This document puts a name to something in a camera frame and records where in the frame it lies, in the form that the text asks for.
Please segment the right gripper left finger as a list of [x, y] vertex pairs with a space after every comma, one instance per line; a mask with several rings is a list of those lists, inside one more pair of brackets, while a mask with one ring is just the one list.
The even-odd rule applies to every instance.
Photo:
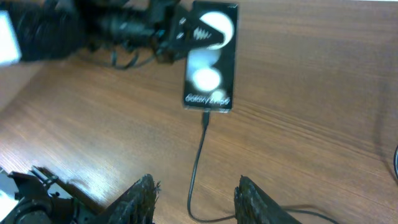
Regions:
[[97, 215], [93, 224], [153, 224], [159, 191], [160, 182], [145, 174]]

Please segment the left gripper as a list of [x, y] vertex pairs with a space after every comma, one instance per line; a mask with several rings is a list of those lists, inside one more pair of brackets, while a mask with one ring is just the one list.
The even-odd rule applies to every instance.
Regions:
[[135, 9], [127, 1], [78, 1], [77, 10], [88, 29], [88, 50], [127, 52], [152, 49], [160, 63], [183, 59], [183, 51], [224, 42], [224, 34], [204, 23], [180, 1], [150, 0], [147, 8]]

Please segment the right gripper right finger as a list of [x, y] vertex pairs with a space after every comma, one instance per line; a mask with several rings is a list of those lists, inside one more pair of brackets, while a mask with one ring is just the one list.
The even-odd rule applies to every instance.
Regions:
[[300, 224], [246, 176], [234, 190], [234, 210], [237, 224]]

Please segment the black smartphone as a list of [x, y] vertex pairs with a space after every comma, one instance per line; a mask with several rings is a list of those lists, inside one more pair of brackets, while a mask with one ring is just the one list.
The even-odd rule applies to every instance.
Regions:
[[233, 108], [239, 4], [194, 1], [193, 11], [205, 24], [224, 34], [224, 41], [188, 53], [183, 106], [228, 113]]

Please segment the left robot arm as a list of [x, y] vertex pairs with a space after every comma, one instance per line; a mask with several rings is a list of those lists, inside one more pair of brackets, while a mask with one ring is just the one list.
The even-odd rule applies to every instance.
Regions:
[[1, 1], [21, 61], [60, 60], [86, 49], [111, 50], [108, 67], [140, 67], [156, 59], [174, 63], [189, 51], [222, 44], [224, 34], [180, 1]]

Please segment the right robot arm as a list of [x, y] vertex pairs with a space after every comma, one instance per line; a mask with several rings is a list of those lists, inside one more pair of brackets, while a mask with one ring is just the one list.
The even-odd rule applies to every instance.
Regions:
[[[56, 176], [11, 172], [1, 174], [1, 193], [11, 208], [1, 223], [153, 223], [160, 184], [142, 176], [105, 211], [96, 213], [78, 198], [60, 190], [50, 192]], [[238, 223], [298, 223], [249, 177], [242, 176], [234, 190]]]

